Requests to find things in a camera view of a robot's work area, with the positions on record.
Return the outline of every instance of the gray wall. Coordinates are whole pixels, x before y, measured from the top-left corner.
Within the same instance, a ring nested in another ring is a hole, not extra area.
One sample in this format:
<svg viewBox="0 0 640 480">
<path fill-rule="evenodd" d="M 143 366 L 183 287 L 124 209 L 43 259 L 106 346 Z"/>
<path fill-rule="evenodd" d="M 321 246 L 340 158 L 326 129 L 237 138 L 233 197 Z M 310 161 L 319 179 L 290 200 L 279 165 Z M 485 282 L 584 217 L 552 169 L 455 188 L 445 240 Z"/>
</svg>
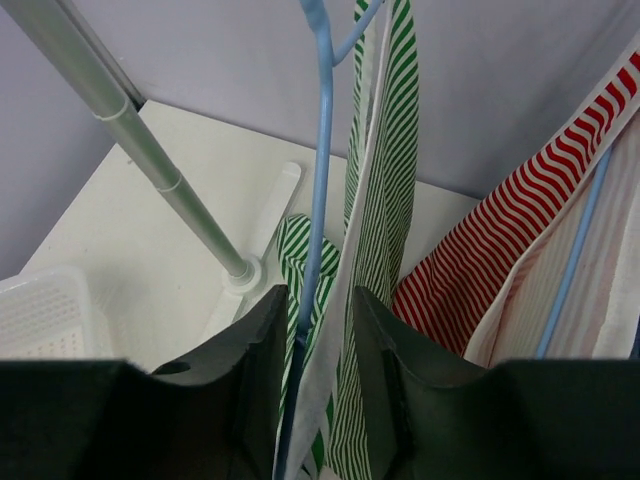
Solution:
<svg viewBox="0 0 640 480">
<path fill-rule="evenodd" d="M 313 145 L 316 60 L 297 0 L 75 0 L 156 100 Z M 344 38 L 354 0 L 325 0 Z M 638 0 L 414 0 L 419 177 L 483 196 L 573 113 L 640 26 Z M 351 62 L 336 71 L 346 152 Z"/>
<path fill-rule="evenodd" d="M 0 278 L 16 274 L 112 140 L 0 8 Z"/>
</svg>

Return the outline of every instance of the laundry basket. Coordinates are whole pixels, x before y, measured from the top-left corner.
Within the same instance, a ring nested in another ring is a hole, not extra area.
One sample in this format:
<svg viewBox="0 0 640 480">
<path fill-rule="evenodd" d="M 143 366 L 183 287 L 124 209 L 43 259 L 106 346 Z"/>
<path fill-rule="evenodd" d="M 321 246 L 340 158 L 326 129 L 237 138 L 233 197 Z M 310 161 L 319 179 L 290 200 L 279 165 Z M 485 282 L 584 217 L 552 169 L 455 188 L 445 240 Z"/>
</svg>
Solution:
<svg viewBox="0 0 640 480">
<path fill-rule="evenodd" d="M 0 358 L 87 358 L 98 350 L 84 273 L 55 267 L 0 282 Z"/>
</svg>

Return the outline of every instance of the green and white striped fabric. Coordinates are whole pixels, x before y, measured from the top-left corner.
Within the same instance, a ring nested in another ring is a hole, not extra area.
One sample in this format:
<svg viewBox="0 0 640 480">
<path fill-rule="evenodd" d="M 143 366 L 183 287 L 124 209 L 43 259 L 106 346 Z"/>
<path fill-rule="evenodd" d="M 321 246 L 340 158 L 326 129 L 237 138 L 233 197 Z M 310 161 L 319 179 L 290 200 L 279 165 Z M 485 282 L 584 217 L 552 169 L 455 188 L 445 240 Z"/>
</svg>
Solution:
<svg viewBox="0 0 640 480">
<path fill-rule="evenodd" d="M 357 2 L 356 21 L 367 6 L 365 1 Z M 306 476 L 311 478 L 316 478 L 325 464 L 342 480 L 370 478 L 350 293 L 355 285 L 366 286 L 386 305 L 391 305 L 404 243 L 411 224 L 418 135 L 418 62 L 410 0 L 394 0 L 390 8 L 390 28 L 386 40 L 388 57 L 384 77 L 381 79 L 384 83 L 375 128 L 371 128 L 367 120 L 376 48 L 375 42 L 371 40 L 375 28 L 367 29 L 355 46 L 354 119 L 349 139 L 345 229 L 358 192 L 369 131 L 375 135 L 370 142 L 370 148 L 374 149 L 373 161 L 367 188 L 362 190 L 366 199 L 345 311 L 344 345 L 337 372 L 337 390 L 333 389 L 326 421 L 303 466 Z M 309 226 L 309 220 L 298 215 L 285 219 L 278 232 L 280 265 L 290 288 L 286 372 L 291 359 L 298 302 L 302 291 Z M 313 352 L 315 339 L 322 325 L 337 265 L 337 250 L 325 241 L 307 358 Z"/>
</svg>

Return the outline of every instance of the blue hanger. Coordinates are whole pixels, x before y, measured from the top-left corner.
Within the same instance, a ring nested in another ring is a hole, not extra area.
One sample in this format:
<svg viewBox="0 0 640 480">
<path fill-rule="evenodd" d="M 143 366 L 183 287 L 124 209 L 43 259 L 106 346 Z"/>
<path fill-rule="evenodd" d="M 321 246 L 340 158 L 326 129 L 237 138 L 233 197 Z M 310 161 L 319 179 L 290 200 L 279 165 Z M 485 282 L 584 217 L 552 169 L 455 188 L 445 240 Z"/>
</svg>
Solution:
<svg viewBox="0 0 640 480">
<path fill-rule="evenodd" d="M 329 155 L 331 150 L 331 122 L 333 119 L 333 67 L 345 59 L 373 19 L 383 0 L 373 0 L 356 23 L 344 43 L 334 52 L 331 42 L 331 23 L 322 0 L 300 0 L 307 23 L 316 38 L 318 67 L 320 73 L 320 117 L 316 149 L 316 171 L 313 179 L 311 202 L 311 231 L 309 255 L 304 270 L 304 283 L 300 299 L 300 311 L 293 344 L 291 369 L 287 379 L 287 393 L 280 430 L 280 445 L 276 457 L 275 478 L 284 479 L 287 454 L 291 442 L 293 418 L 296 408 L 302 367 L 307 348 L 307 337 L 311 328 L 311 312 L 315 302 L 316 287 L 322 261 L 322 237 L 327 205 L 327 181 L 329 178 Z"/>
<path fill-rule="evenodd" d="M 612 150 L 613 146 L 609 147 L 607 151 L 604 152 L 604 155 L 600 159 L 600 163 L 596 167 L 593 185 L 591 186 L 591 191 L 589 192 L 589 197 L 587 198 L 587 205 L 584 207 L 584 212 L 582 212 L 582 218 L 580 218 L 578 231 L 576 232 L 576 237 L 573 240 L 573 246 L 571 247 L 571 252 L 569 253 L 567 268 L 565 269 L 564 275 L 562 276 L 560 288 L 558 288 L 556 299 L 554 300 L 553 306 L 551 307 L 551 313 L 549 314 L 549 319 L 547 320 L 544 332 L 542 333 L 542 337 L 540 338 L 540 343 L 538 344 L 535 358 L 543 358 L 547 354 L 549 344 L 551 343 L 551 338 L 553 337 L 553 332 L 556 329 L 558 319 L 560 318 L 560 313 L 562 312 L 562 307 L 564 306 L 564 302 L 567 299 L 567 294 L 569 293 L 569 287 L 571 287 L 571 282 L 573 282 L 573 277 L 576 273 L 578 260 L 580 259 L 580 254 L 582 253 L 582 248 L 584 247 L 584 241 L 587 237 L 589 226 L 591 225 L 591 218 L 593 217 L 593 211 L 595 209 L 596 203 L 598 202 L 598 196 L 600 195 L 604 177 L 607 173 L 607 167 L 609 166 L 609 160 L 611 159 Z"/>
</svg>

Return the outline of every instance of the white floor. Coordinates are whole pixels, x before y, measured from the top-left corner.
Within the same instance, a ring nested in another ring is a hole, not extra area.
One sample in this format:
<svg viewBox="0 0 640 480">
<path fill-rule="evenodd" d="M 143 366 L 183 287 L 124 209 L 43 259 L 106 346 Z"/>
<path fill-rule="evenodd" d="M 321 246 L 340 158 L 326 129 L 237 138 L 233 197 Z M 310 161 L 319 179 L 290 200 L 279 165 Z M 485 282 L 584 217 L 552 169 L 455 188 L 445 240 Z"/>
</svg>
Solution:
<svg viewBox="0 0 640 480">
<path fill-rule="evenodd" d="M 310 213 L 312 149 L 152 101 L 141 115 L 241 252 L 286 161 L 303 168 L 289 213 Z M 346 162 L 335 157 L 331 162 L 325 234 L 340 246 Z M 417 183 L 403 275 L 476 203 Z M 103 314 L 95 320 L 107 322 L 116 355 L 146 369 L 197 344 L 222 290 L 215 258 L 118 146 L 24 271 L 59 264 L 85 271 L 93 303 Z M 282 283 L 274 248 L 266 268 L 269 285 Z"/>
</svg>

